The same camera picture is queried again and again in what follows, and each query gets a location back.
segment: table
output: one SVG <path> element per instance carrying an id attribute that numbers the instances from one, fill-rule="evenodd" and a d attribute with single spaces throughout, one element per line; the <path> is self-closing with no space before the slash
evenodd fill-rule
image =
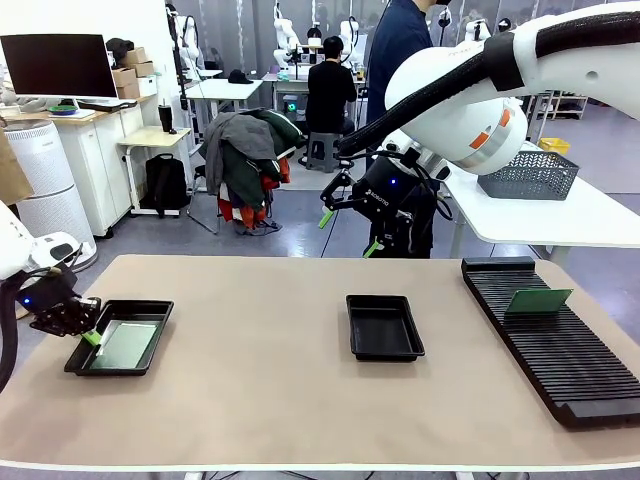
<path id="1" fill-rule="evenodd" d="M 565 201 L 510 200 L 489 197 L 476 175 L 450 168 L 445 185 L 459 209 L 450 258 L 460 256 L 467 223 L 485 242 L 531 245 L 558 264 L 571 247 L 640 248 L 640 216 L 579 177 Z"/>
<path id="2" fill-rule="evenodd" d="M 222 70 L 201 70 L 198 68 L 198 75 L 205 78 L 217 77 L 222 73 Z"/>
<path id="3" fill-rule="evenodd" d="M 598 304 L 557 265 L 539 261 L 537 271 L 552 288 L 575 289 L 569 305 L 640 376 L 640 347 Z M 426 357 L 357 362 L 348 294 L 407 296 Z M 460 261 L 127 255 L 87 296 L 175 302 L 151 370 L 65 374 L 77 340 L 48 336 L 0 395 L 1 464 L 196 472 L 640 465 L 640 428 L 569 432 L 551 417 L 465 286 Z"/>
<path id="4" fill-rule="evenodd" d="M 288 81 L 278 80 L 276 73 L 267 73 L 262 80 L 271 83 L 271 94 L 273 96 L 273 109 L 278 110 L 278 95 L 281 93 L 299 93 L 301 95 L 309 94 L 309 80 L 308 79 L 290 79 Z M 365 80 L 358 80 L 353 78 L 353 83 L 356 85 L 356 89 L 360 91 L 366 85 Z M 355 122 L 358 116 L 357 112 L 358 100 L 351 104 L 351 119 Z"/>
<path id="5" fill-rule="evenodd" d="M 142 104 L 148 100 L 151 100 L 156 95 L 148 95 L 146 97 L 136 98 L 136 102 L 138 104 Z M 88 125 L 89 123 L 93 123 L 96 120 L 105 117 L 107 115 L 111 115 L 112 113 L 117 113 L 126 109 L 120 109 L 115 112 L 100 112 L 97 111 L 83 118 L 69 118 L 63 115 L 51 115 L 49 112 L 37 112 L 37 113 L 20 113 L 18 115 L 11 115 L 5 117 L 7 120 L 51 120 L 56 125 L 73 125 L 73 126 L 82 126 Z"/>
<path id="6" fill-rule="evenodd" d="M 140 130 L 133 132 L 131 135 L 127 135 L 122 140 L 118 141 L 118 145 L 122 145 L 126 148 L 124 154 L 124 161 L 127 164 L 127 172 L 129 175 L 129 186 L 131 188 L 131 203 L 133 203 L 133 209 L 131 213 L 134 215 L 157 215 L 158 212 L 151 208 L 140 208 L 140 198 L 138 196 L 138 190 L 136 188 L 136 181 L 133 175 L 133 165 L 131 161 L 131 152 L 136 147 L 145 148 L 170 148 L 175 146 L 180 140 L 182 140 L 191 131 L 190 128 L 181 128 L 177 130 L 177 133 L 170 134 L 162 130 L 162 127 L 143 127 Z M 187 171 L 191 171 L 189 165 L 186 166 Z M 165 210 L 165 215 L 179 216 L 180 210 Z"/>
<path id="7" fill-rule="evenodd" d="M 256 90 L 258 90 L 258 88 L 260 88 L 260 85 L 262 85 L 262 80 L 252 80 L 252 82 L 253 83 L 245 85 L 229 83 L 226 78 L 210 78 L 203 82 L 196 83 L 186 90 L 185 93 L 189 102 L 193 101 L 195 103 L 196 120 L 199 132 L 197 138 L 198 141 L 196 141 L 195 132 L 192 132 L 193 136 L 191 143 L 194 147 L 189 151 L 189 155 L 193 155 L 200 147 L 199 143 L 203 140 L 204 129 L 209 124 L 209 113 L 207 112 L 207 108 L 203 108 L 202 102 L 199 100 L 209 100 L 212 119 L 215 119 L 218 116 L 220 108 L 228 102 L 232 102 L 234 111 L 238 112 L 240 111 L 240 102 L 244 102 L 245 108 L 247 108 L 247 100 L 256 92 Z M 191 109 L 185 113 L 187 115 L 187 125 L 191 124 L 191 119 L 188 118 L 189 112 L 191 112 Z"/>

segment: green card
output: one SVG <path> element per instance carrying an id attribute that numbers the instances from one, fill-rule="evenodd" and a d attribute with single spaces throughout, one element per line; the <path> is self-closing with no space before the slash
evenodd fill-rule
<path id="1" fill-rule="evenodd" d="M 120 323 L 89 368 L 136 368 L 156 329 L 155 324 Z"/>
<path id="2" fill-rule="evenodd" d="M 573 293 L 571 289 L 529 289 L 514 293 L 506 314 L 556 313 Z"/>

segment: black hair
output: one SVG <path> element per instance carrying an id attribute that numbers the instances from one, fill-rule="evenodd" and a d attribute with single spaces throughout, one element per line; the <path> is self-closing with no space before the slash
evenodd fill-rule
<path id="1" fill-rule="evenodd" d="M 340 37 L 329 37 L 322 44 L 326 58 L 340 59 L 340 52 L 344 50 L 344 43 Z"/>

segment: wire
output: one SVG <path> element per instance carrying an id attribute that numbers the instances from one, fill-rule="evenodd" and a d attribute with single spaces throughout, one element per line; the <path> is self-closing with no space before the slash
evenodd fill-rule
<path id="1" fill-rule="evenodd" d="M 347 187 L 342 187 L 342 197 L 343 198 L 344 198 L 344 192 L 345 192 L 346 189 L 347 189 Z M 329 241 L 331 240 L 331 235 L 333 235 L 333 229 L 335 228 L 336 223 L 338 222 L 338 217 L 339 216 L 340 216 L 340 210 L 338 210 L 338 212 L 336 213 L 336 216 L 333 219 L 333 225 L 331 225 L 331 230 L 329 230 L 329 235 L 327 236 L 327 241 L 324 244 L 324 248 L 322 249 L 322 255 L 320 255 L 320 258 L 324 258 L 324 253 L 327 251 L 327 247 L 329 246 Z"/>

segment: black hose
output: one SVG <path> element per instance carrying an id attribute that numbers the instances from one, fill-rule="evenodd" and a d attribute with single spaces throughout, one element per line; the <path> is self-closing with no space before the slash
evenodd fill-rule
<path id="1" fill-rule="evenodd" d="M 18 357 L 18 322 L 16 320 L 16 296 L 22 284 L 29 278 L 19 272 L 0 284 L 0 333 L 2 357 L 0 357 L 0 393 L 9 382 Z"/>
<path id="2" fill-rule="evenodd" d="M 430 108 L 485 78 L 487 73 L 482 62 L 482 53 L 479 53 L 426 87 L 412 93 L 375 122 L 343 138 L 338 143 L 338 149 L 342 155 L 353 155 L 364 150 Z"/>
<path id="3" fill-rule="evenodd" d="M 543 28 L 536 38 L 538 58 L 574 48 L 640 42 L 640 12 L 619 12 L 578 18 Z"/>

